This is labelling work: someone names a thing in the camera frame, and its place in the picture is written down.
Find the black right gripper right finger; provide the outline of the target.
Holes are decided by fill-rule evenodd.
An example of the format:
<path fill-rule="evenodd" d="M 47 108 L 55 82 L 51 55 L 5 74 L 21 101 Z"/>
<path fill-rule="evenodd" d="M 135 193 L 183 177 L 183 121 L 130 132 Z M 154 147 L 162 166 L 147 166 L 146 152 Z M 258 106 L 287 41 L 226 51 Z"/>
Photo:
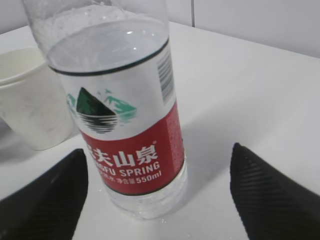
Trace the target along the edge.
<path fill-rule="evenodd" d="M 320 196 L 235 143 L 230 193 L 250 240 L 318 240 Z"/>

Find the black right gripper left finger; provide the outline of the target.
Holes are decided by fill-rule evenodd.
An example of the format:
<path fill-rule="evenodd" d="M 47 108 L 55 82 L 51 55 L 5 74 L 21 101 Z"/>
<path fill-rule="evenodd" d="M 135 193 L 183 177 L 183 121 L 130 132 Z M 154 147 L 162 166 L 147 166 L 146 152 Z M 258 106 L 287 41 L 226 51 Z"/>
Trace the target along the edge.
<path fill-rule="evenodd" d="M 0 201 L 2 240 L 71 240 L 88 194 L 84 150 Z"/>

